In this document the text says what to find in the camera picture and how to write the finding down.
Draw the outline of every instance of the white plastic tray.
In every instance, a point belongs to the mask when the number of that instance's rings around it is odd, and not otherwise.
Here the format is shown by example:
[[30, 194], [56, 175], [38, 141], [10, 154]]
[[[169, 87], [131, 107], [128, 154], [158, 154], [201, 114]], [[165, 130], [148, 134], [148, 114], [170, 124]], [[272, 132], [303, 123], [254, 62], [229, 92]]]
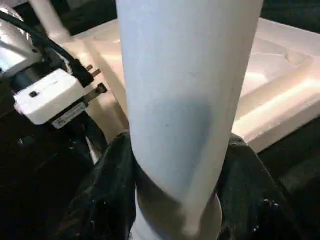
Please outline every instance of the white plastic tray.
[[[127, 114], [118, 21], [76, 37], [86, 49], [68, 48], [92, 57]], [[261, 18], [232, 131], [260, 152], [319, 113], [320, 35]]]

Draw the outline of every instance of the black button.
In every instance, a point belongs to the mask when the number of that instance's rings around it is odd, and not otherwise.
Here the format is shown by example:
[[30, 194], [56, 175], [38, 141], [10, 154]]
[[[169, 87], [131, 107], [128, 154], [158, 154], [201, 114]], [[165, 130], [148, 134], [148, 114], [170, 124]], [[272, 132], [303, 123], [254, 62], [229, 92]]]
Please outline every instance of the black button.
[[36, 97], [38, 94], [39, 94], [39, 93], [37, 93], [36, 91], [32, 91], [32, 92], [29, 93], [29, 96], [32, 97], [32, 98], [34, 98], [34, 97]]

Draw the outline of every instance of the white tube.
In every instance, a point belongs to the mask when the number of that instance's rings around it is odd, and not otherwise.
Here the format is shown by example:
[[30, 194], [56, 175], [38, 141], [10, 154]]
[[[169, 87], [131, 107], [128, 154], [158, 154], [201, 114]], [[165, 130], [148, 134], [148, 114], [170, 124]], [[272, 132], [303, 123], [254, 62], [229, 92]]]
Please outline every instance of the white tube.
[[195, 229], [219, 178], [263, 0], [118, 0], [132, 149]]
[[29, 0], [29, 3], [50, 39], [58, 42], [69, 40], [69, 32], [62, 25], [49, 0]]

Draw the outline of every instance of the black cable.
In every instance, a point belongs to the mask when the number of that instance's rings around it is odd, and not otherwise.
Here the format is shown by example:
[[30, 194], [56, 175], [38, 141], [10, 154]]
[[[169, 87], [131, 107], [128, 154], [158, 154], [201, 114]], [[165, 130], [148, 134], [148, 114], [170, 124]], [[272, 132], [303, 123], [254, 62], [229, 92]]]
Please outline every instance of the black cable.
[[22, 29], [26, 33], [30, 34], [32, 37], [37, 39], [40, 44], [43, 44], [46, 47], [49, 47], [64, 57], [68, 62], [72, 70], [72, 75], [76, 77], [83, 87], [88, 86], [94, 81], [93, 76], [82, 66], [79, 59], [75, 59], [70, 53], [68, 53], [63, 47], [56, 44], [54, 41], [49, 39], [46, 36], [43, 36], [40, 32], [28, 26], [23, 21], [11, 16], [0, 10], [0, 19], [16, 26], [19, 29]]
[[40, 32], [33, 29], [32, 27], [28, 26], [23, 21], [19, 20], [18, 18], [11, 16], [3, 11], [0, 10], [0, 19], [16, 26], [17, 28], [25, 31], [26, 33], [30, 34], [32, 37], [36, 38], [41, 44], [48, 46], [55, 50], [58, 54], [60, 54], [62, 57], [64, 57], [69, 63], [73, 63], [75, 61], [75, 58], [68, 53], [66, 50], [64, 50], [61, 46], [59, 46], [57, 43], [52, 41], [51, 39], [47, 38], [46, 36], [43, 36]]

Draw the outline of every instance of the black plastic sheet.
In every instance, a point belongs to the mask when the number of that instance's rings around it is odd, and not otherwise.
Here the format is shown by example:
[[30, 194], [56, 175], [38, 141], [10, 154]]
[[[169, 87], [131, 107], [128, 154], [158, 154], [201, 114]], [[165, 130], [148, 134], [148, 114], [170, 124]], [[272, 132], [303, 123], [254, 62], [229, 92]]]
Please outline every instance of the black plastic sheet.
[[135, 217], [134, 157], [125, 132], [83, 180], [53, 239], [126, 240]]

